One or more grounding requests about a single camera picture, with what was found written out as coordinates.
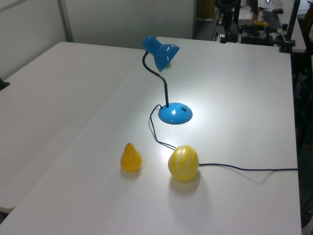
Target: blue desk lamp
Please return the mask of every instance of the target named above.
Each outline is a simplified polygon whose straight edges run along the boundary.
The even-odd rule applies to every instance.
[[[191,109],[182,103],[169,103],[167,93],[167,83],[164,77],[151,70],[145,63],[145,59],[149,53],[155,58],[157,69],[162,70],[171,62],[172,58],[178,52],[179,47],[172,44],[162,44],[153,36],[147,36],[143,42],[146,53],[142,57],[143,66],[154,75],[158,76],[164,82],[165,89],[165,105],[158,112],[159,118],[169,124],[182,124],[189,121],[192,117]]]

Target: white table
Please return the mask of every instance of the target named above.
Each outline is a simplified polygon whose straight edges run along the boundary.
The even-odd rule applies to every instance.
[[[158,39],[180,46],[162,72],[169,100],[193,110],[182,125],[163,123],[155,113],[161,141],[191,145],[200,163],[297,167],[290,55]],[[225,53],[234,56],[215,56]],[[147,64],[156,69],[151,55]],[[151,110],[164,102],[162,81],[138,61],[0,225],[0,234],[301,234],[296,171],[204,166],[191,182],[173,179],[167,167],[172,150],[154,141],[148,125]],[[120,168],[128,142],[143,158],[137,174]]]
[[[282,8],[284,10],[283,14],[278,14],[278,17],[282,24],[289,24],[290,16],[293,8],[294,0],[280,0],[280,5],[271,6],[270,4],[262,3],[262,7],[267,7],[266,11],[272,11],[276,8]],[[260,11],[259,20],[263,20],[263,13]],[[249,6],[240,9],[239,19],[251,19],[252,13],[250,11]],[[294,23],[294,28],[291,36],[292,40],[295,40],[296,45],[292,47],[293,52],[304,53],[306,51],[306,46],[303,40],[303,36],[301,33],[300,25],[298,19],[296,19]]]
[[[10,212],[143,51],[59,43],[0,91],[0,211]]]

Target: lamp base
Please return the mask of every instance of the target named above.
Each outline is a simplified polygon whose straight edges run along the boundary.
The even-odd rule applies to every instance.
[[[158,117],[168,124],[183,124],[192,117],[191,109],[182,103],[169,103],[164,105],[158,112]]]

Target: black cable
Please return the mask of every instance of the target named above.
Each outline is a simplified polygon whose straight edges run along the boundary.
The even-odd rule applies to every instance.
[[[219,163],[203,163],[199,164],[199,166],[205,166],[205,165],[217,165],[217,166],[227,166],[231,168],[235,168],[238,170],[244,170],[244,171],[292,171],[292,170],[298,170],[297,168],[282,168],[282,169],[245,169],[245,168],[240,168],[236,167],[233,165],[226,165],[226,164],[219,164]]]
[[[212,33],[211,40],[213,39],[213,36],[214,36],[214,33],[215,33],[216,29],[217,29],[217,28],[215,28],[215,30],[214,30],[213,33]]]
[[[152,114],[154,113],[154,111],[156,110],[156,108],[157,108],[158,106],[160,106],[160,108],[162,108],[162,106],[161,106],[160,104],[158,104],[157,106],[155,106],[155,108],[154,108],[154,109],[152,110],[152,112],[150,113],[150,121],[151,121],[151,125],[152,125],[152,128],[153,128],[154,138],[155,138],[156,142],[158,142],[159,144],[163,144],[163,145],[165,145],[166,147],[172,147],[172,148],[176,149],[175,146],[172,146],[172,145],[170,145],[170,144],[168,144],[168,143],[161,142],[161,141],[159,141],[159,140],[157,139],[156,129],[155,129],[155,126],[154,126],[153,121],[152,121]]]
[[[174,149],[177,149],[175,146],[172,146],[168,143],[164,143],[164,142],[161,142],[157,139],[157,134],[156,134],[156,129],[155,129],[155,126],[153,124],[153,121],[152,121],[152,114],[154,113],[154,111],[157,109],[157,107],[160,106],[160,108],[162,108],[162,106],[160,104],[158,104],[157,106],[154,107],[154,109],[152,110],[152,112],[150,113],[150,121],[151,121],[151,125],[152,125],[152,128],[153,128],[153,135],[154,135],[154,138],[156,140],[156,142],[158,142],[159,144],[162,144],[162,145],[165,145],[166,147],[171,147],[171,148],[174,148]],[[217,166],[227,166],[227,167],[231,167],[231,168],[235,168],[235,169],[238,169],[238,170],[245,170],[245,171],[291,171],[291,170],[298,170],[297,168],[283,168],[283,169],[244,169],[244,168],[239,168],[239,167],[236,167],[236,166],[233,166],[233,165],[226,165],[226,164],[219,164],[219,163],[203,163],[203,164],[199,164],[199,166],[205,166],[205,165],[217,165]]]

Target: yellow pear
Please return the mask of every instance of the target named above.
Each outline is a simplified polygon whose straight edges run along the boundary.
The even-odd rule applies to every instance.
[[[126,171],[139,170],[142,163],[141,155],[135,149],[135,147],[128,143],[125,146],[124,153],[121,156],[121,166]]]

